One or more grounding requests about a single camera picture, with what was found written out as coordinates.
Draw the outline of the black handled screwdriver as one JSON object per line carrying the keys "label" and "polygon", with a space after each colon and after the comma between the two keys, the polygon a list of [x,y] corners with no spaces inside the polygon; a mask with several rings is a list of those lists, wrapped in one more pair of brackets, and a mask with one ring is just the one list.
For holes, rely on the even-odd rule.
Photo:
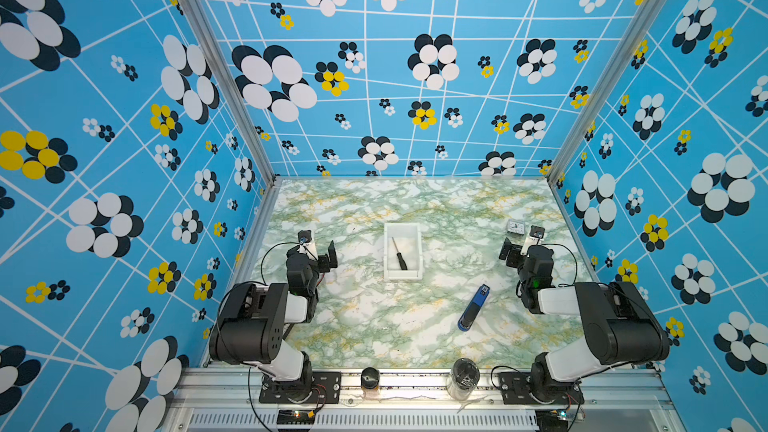
{"label": "black handled screwdriver", "polygon": [[394,237],[392,237],[391,241],[392,241],[392,245],[393,245],[393,247],[395,249],[395,254],[396,254],[396,259],[397,259],[398,265],[399,265],[401,270],[406,271],[408,269],[408,265],[407,265],[407,262],[406,262],[406,260],[405,260],[405,258],[403,256],[402,252],[400,251],[400,249],[399,249],[399,247],[397,245],[396,239]]}

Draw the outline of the blue black stapler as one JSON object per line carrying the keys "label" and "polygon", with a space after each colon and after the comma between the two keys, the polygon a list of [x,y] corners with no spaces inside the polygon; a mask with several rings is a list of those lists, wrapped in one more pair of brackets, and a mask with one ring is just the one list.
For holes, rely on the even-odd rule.
{"label": "blue black stapler", "polygon": [[460,331],[467,332],[471,329],[489,294],[490,287],[486,284],[482,284],[477,289],[465,310],[462,312],[460,318],[458,319],[457,327]]}

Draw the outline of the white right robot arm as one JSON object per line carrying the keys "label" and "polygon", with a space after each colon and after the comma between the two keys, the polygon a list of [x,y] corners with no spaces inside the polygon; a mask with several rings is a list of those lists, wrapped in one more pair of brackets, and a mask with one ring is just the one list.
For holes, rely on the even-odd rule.
{"label": "white right robot arm", "polygon": [[530,368],[533,392],[545,396],[576,385],[614,366],[661,361],[670,353],[665,328],[631,282],[553,284],[554,252],[506,239],[500,259],[518,273],[516,294],[534,315],[580,319],[583,336],[542,352]]}

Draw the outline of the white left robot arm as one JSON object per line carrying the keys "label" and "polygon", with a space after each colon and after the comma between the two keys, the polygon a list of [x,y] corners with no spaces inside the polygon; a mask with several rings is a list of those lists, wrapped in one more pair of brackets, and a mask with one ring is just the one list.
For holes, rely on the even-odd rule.
{"label": "white left robot arm", "polygon": [[286,342],[285,327],[312,321],[319,283],[337,266],[334,243],[317,255],[308,242],[298,242],[287,252],[284,282],[234,285],[225,295],[211,331],[210,358],[256,367],[287,390],[310,389],[309,356]]}

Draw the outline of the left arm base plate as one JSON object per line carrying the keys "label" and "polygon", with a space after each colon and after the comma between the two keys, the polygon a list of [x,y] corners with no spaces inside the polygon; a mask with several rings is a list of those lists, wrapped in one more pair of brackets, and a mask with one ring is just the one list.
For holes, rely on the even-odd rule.
{"label": "left arm base plate", "polygon": [[312,372],[293,381],[275,381],[264,375],[259,392],[261,404],[337,404],[341,390],[340,372]]}

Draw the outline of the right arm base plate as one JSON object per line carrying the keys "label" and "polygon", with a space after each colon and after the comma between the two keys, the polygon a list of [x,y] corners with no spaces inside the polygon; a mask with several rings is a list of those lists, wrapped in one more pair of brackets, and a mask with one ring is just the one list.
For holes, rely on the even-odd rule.
{"label": "right arm base plate", "polygon": [[547,376],[532,378],[528,372],[502,371],[492,374],[492,382],[505,405],[565,408],[585,403],[583,392],[576,383],[557,382]]}

